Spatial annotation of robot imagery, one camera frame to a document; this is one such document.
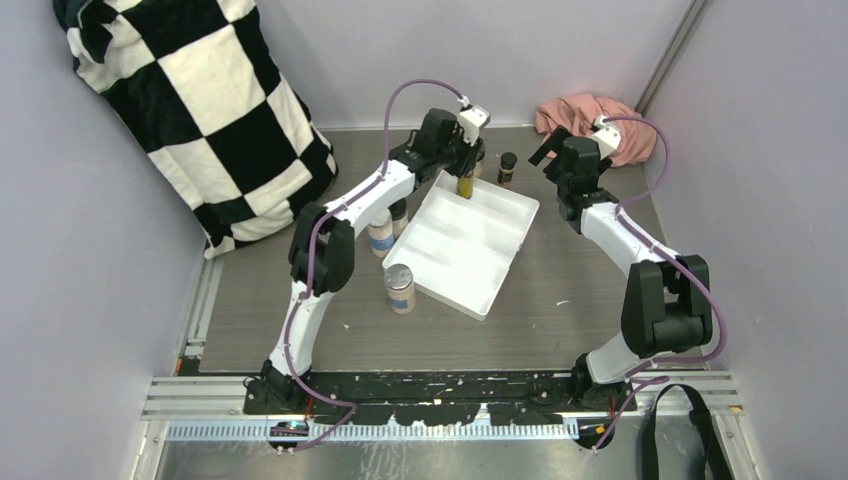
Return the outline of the gold-cap yellow sauce bottle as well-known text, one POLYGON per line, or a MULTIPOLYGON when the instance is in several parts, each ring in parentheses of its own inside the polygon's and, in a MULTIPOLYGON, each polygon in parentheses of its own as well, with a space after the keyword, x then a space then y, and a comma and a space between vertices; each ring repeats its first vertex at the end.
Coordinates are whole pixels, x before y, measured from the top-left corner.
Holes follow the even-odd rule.
POLYGON ((470 171, 457 179, 457 194, 464 199, 471 199, 474 192, 475 172, 470 171))

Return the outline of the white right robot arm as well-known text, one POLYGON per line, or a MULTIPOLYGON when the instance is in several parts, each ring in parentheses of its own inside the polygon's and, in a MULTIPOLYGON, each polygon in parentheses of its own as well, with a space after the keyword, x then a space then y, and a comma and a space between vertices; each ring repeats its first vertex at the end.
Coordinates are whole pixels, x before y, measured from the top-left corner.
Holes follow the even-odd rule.
POLYGON ((639 367, 705 345, 714 333, 706 261, 666 249, 600 185, 620 140, 614 126, 597 126, 590 136, 558 127, 529 159, 534 166, 550 160, 543 173, 557 187, 561 217, 627 279, 619 333, 581 355, 567 382, 574 403, 589 411, 621 392, 639 367))

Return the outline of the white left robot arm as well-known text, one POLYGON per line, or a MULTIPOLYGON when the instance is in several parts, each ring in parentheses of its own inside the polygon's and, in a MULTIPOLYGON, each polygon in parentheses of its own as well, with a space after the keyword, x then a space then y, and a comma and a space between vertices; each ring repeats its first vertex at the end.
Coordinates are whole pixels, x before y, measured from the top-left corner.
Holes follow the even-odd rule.
POLYGON ((357 237, 439 172, 455 177, 473 172, 485 153, 481 131, 489 121, 489 113, 479 106, 464 107, 457 114, 433 108, 359 185, 325 205, 310 202, 302 209, 288 254, 290 303, 260 377, 268 400, 280 412, 293 414, 305 405, 307 389, 300 380, 311 368, 329 303, 354 272, 357 237))

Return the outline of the blue-label shaker near arm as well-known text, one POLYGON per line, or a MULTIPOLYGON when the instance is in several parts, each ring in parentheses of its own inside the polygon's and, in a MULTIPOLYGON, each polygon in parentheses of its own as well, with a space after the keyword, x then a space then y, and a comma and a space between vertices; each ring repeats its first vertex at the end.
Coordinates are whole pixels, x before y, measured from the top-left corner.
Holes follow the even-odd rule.
POLYGON ((389 209, 378 213, 367 226, 372 252, 379 258, 385 258, 395 243, 392 216, 389 209))

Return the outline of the pink cloth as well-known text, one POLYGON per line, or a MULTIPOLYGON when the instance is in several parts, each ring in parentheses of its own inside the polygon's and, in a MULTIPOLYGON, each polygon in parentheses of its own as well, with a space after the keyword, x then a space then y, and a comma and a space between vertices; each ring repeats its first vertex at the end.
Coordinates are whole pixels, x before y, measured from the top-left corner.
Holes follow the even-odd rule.
MULTIPOLYGON (((636 117, 640 115, 617 100, 588 93, 569 95, 544 102, 536 107, 534 126, 539 134, 548 136, 557 127, 564 127, 578 136, 592 134, 597 117, 636 117)), ((621 134, 619 147, 610 155, 613 167, 623 167, 646 161, 656 142, 656 131, 633 120, 616 120, 621 134)))

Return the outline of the small black-cap spice bottle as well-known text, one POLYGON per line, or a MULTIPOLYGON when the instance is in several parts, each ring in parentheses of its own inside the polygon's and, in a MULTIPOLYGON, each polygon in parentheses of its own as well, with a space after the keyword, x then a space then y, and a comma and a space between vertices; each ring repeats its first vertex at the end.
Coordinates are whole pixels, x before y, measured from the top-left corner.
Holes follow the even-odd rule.
POLYGON ((518 158, 513 152, 505 152, 500 156, 500 163, 497 174, 497 183, 499 186, 503 188, 510 187, 517 162, 518 158))

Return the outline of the white divided plastic tray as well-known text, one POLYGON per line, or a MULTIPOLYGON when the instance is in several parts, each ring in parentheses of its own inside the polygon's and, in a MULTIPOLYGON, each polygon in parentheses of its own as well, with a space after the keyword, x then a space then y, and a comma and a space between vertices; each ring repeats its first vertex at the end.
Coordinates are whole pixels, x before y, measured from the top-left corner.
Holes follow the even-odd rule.
POLYGON ((479 178, 465 199, 457 179, 441 172, 382 266, 409 267, 417 291, 483 321, 539 206, 479 178))

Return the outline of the blue-label silver-top shaker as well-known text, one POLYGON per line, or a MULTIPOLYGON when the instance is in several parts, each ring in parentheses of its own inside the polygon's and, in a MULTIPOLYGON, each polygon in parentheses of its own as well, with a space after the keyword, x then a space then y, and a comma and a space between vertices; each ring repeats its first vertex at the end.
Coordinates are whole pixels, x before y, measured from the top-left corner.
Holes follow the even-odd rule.
POLYGON ((385 270, 384 283, 392 310, 399 315, 411 313, 416 306, 412 270, 404 264, 390 265, 385 270))

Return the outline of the black white checkered blanket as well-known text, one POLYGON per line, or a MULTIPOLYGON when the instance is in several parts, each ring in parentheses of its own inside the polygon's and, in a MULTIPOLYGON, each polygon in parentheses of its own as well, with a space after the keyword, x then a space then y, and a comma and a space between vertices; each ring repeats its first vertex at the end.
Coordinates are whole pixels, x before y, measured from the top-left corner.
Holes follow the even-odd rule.
POLYGON ((335 182, 331 142, 253 1, 56 1, 75 73, 191 209, 207 258, 292 224, 335 182))

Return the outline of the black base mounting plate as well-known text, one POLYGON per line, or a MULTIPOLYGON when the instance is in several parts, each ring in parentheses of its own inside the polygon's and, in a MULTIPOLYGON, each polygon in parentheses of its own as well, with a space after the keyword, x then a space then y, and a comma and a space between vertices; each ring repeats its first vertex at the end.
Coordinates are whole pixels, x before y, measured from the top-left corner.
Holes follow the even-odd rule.
POLYGON ((468 425, 479 415, 493 426, 553 425, 567 413, 610 417, 631 391, 625 383, 589 386, 554 371, 311 372, 302 376, 296 405, 271 398, 261 374, 248 376, 248 415, 293 414, 318 424, 468 425))

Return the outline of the aluminium frame rail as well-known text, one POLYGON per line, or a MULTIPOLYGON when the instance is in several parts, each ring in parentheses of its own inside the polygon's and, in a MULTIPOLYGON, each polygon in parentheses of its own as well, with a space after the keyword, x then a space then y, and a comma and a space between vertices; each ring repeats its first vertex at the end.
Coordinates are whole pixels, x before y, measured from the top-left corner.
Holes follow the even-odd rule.
POLYGON ((569 368, 617 325, 624 280, 596 253, 523 253, 484 321, 420 296, 394 314, 366 256, 324 320, 310 392, 284 405, 257 333, 281 311, 282 278, 254 260, 204 273, 201 360, 150 383, 137 479, 636 479, 653 438, 665 479, 692 479, 706 445, 688 389, 712 410, 733 475, 756 475, 731 376, 675 366, 575 401, 569 368))

